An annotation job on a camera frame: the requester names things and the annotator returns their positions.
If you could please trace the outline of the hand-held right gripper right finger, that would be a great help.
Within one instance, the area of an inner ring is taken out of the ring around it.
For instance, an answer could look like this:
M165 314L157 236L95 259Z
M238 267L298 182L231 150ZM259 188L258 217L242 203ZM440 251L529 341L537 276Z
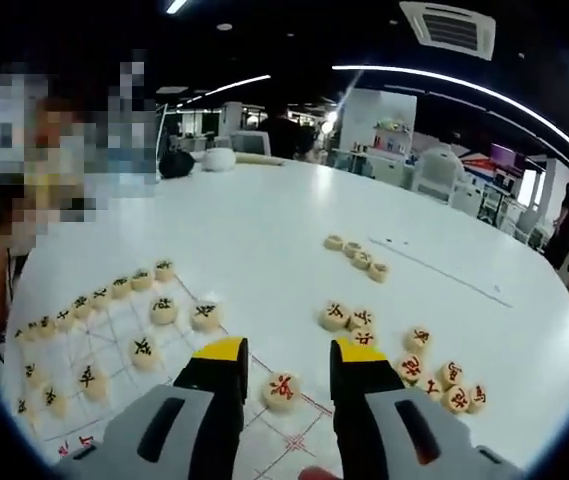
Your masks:
M474 445L468 426L417 388L385 355L331 342L330 395L345 479L520 479L522 471Z

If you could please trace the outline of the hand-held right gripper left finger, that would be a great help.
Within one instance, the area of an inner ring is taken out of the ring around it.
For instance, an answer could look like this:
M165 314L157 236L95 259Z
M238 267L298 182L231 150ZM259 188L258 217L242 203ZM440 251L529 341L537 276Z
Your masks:
M172 385L157 385L107 424L103 439L56 466L59 479L229 479L244 428L248 341L196 351Z

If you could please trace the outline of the person's right hand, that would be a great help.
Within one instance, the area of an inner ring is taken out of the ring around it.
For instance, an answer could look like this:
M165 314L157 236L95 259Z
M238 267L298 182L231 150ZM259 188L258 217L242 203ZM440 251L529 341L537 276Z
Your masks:
M341 480L330 471L318 466L303 469L298 475L298 480Z

